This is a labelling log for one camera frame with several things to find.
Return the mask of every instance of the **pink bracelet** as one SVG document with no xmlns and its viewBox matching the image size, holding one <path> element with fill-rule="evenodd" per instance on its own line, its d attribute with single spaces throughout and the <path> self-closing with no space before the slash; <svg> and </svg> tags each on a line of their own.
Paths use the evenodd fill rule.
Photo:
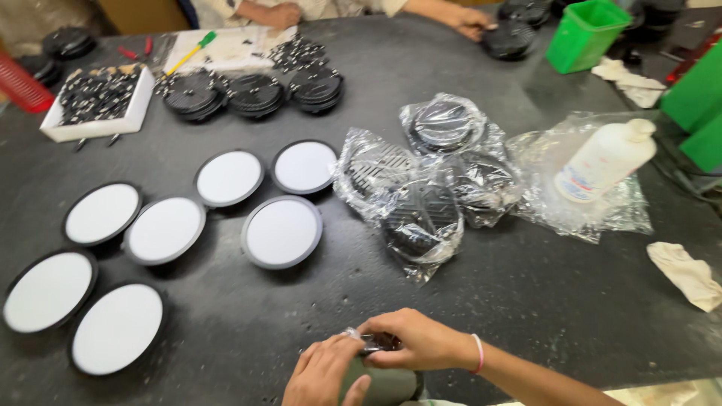
<svg viewBox="0 0 722 406">
<path fill-rule="evenodd" d="M 477 341 L 477 347 L 479 348 L 479 366 L 475 371 L 470 371 L 476 375 L 482 370 L 482 366 L 484 366 L 484 349 L 482 348 L 482 341 L 479 339 L 479 336 L 476 334 L 472 334 L 471 336 Z"/>
</svg>

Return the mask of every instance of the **green bucket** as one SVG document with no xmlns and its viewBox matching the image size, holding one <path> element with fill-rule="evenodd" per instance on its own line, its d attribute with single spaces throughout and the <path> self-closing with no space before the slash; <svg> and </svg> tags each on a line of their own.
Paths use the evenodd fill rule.
<svg viewBox="0 0 722 406">
<path fill-rule="evenodd" d="M 610 0 L 570 4 L 549 44 L 547 59 L 559 73 L 590 69 L 630 22 L 632 17 Z"/>
</svg>

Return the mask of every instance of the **green screwdriver handle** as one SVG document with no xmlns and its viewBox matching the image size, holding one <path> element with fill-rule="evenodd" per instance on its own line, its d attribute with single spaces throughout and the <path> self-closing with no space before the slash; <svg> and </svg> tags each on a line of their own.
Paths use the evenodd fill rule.
<svg viewBox="0 0 722 406">
<path fill-rule="evenodd" d="M 201 46 L 201 48 L 206 48 L 206 45 L 208 45 L 211 41 L 216 39 L 216 32 L 211 31 L 210 33 L 207 33 L 205 37 L 201 40 L 201 42 L 198 43 L 198 45 Z"/>
</svg>

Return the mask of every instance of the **patterned clothing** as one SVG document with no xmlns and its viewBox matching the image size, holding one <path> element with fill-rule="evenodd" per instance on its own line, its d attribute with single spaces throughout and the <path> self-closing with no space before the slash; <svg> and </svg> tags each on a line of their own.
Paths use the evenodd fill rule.
<svg viewBox="0 0 722 406">
<path fill-rule="evenodd" d="M 242 27 L 251 21 L 235 15 L 242 0 L 191 0 L 196 7 L 201 28 Z M 284 0 L 254 0 L 261 6 L 272 7 Z M 368 9 L 385 12 L 393 17 L 401 11 L 406 0 L 292 0 L 301 8 L 301 19 L 305 21 L 323 18 L 356 17 Z"/>
</svg>

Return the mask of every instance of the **worker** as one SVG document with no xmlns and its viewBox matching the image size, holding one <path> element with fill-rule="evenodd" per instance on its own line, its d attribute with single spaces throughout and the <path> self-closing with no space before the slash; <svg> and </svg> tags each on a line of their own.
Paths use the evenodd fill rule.
<svg viewBox="0 0 722 406">
<path fill-rule="evenodd" d="M 366 366 L 415 371 L 466 369 L 525 406 L 624 406 L 590 386 L 505 353 L 472 334 L 458 332 L 410 308 L 372 317 L 358 330 L 361 334 L 394 334 L 403 345 L 398 351 L 370 354 L 364 359 Z M 348 334 L 313 343 L 298 360 L 282 406 L 337 406 L 344 374 L 363 347 L 362 340 Z M 342 406 L 360 406 L 370 383 L 368 375 L 356 380 Z M 430 400 L 403 406 L 407 405 L 455 404 Z"/>
<path fill-rule="evenodd" d="M 495 25 L 488 14 L 445 0 L 191 0 L 200 28 L 242 27 L 249 23 L 285 30 L 300 20 L 356 17 L 364 12 L 405 11 L 448 25 L 463 36 L 480 41 Z"/>
</svg>

